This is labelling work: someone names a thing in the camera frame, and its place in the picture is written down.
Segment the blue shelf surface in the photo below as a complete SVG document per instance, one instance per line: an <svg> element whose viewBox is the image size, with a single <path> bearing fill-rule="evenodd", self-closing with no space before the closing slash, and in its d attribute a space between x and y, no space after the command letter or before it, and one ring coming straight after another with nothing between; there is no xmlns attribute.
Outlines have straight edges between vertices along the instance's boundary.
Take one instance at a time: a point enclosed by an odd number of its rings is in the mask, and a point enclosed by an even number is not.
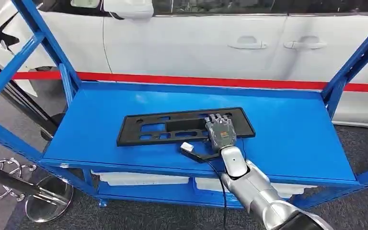
<svg viewBox="0 0 368 230"><path fill-rule="evenodd" d="M98 197L102 199L161 202L180 205L223 207L222 192L199 190L190 180L187 184L110 186L100 182ZM226 193L227 207L243 208L236 197Z"/></svg>
<svg viewBox="0 0 368 230"><path fill-rule="evenodd" d="M41 163L94 171L215 177L180 143L117 147L126 115L242 107L256 137L237 146L273 182L357 184L319 92L83 82ZM199 153L210 152L191 142ZM212 162L223 170L221 160Z"/></svg>

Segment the lower shelf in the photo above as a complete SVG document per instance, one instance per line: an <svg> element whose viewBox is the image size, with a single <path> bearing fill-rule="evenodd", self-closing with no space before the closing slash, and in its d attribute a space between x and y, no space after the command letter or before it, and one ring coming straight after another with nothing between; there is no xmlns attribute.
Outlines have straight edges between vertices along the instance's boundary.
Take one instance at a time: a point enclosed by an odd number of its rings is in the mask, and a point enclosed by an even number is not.
<svg viewBox="0 0 368 230"><path fill-rule="evenodd" d="M222 192L194 188L193 180L187 184L109 186L100 182L98 196L102 199L135 200L180 205L223 207ZM226 193L227 207L243 208L234 195Z"/></svg>

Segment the robotic hand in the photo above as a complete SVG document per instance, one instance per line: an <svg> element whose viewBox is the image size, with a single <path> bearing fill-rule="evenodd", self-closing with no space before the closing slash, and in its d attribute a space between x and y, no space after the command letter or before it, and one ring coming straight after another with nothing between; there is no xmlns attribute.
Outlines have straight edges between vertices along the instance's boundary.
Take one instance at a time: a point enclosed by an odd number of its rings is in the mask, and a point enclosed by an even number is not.
<svg viewBox="0 0 368 230"><path fill-rule="evenodd" d="M332 230L319 216L305 212L283 200L269 178L250 160L244 160L235 146L232 121L220 114L205 118L214 151L221 154L226 173L221 175L227 189L248 213L255 213L267 230Z"/></svg>

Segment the robot finger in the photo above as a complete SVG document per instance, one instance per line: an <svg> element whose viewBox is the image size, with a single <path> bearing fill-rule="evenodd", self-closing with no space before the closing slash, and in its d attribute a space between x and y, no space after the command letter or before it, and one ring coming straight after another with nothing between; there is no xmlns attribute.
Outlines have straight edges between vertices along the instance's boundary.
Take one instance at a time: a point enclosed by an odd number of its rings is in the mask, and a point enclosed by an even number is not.
<svg viewBox="0 0 368 230"><path fill-rule="evenodd" d="M214 120L215 120L215 115L214 115L214 114L210 114L209 116L211 117L212 122L214 122Z"/></svg>

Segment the blue metal shelf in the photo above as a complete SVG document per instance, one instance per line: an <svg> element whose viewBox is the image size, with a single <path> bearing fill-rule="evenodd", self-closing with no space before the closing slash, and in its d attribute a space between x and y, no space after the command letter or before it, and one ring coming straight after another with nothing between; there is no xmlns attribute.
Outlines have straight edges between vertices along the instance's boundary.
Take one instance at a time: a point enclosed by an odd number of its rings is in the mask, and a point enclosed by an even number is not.
<svg viewBox="0 0 368 230"><path fill-rule="evenodd" d="M222 193L194 188L193 177L215 177L206 164L178 152L178 144L117 147L125 115L242 107L255 138L237 145L272 182L327 185L297 195L293 203L312 207L368 188L368 171L354 175L331 123L343 89L368 63L368 38L321 92L233 89L177 85L82 82L31 0L12 0L34 35L0 73L0 91L33 50L42 44L60 70L69 110L46 153L0 126L0 144L36 162L63 181L100 199L130 199L222 206ZM206 145L194 142L200 153ZM223 170L221 161L213 164ZM65 168L81 168L84 180ZM188 184L94 188L90 170L191 176ZM228 194L229 206L240 207Z"/></svg>
<svg viewBox="0 0 368 230"><path fill-rule="evenodd" d="M183 156L180 143L117 147L115 140L126 115L237 106L257 133L238 140L238 147L266 174L294 177L299 184L311 184L308 178L355 181L320 93L308 91L83 82L40 162L215 177L209 165ZM198 152L212 151L200 141L193 144ZM221 160L214 163L223 170Z"/></svg>

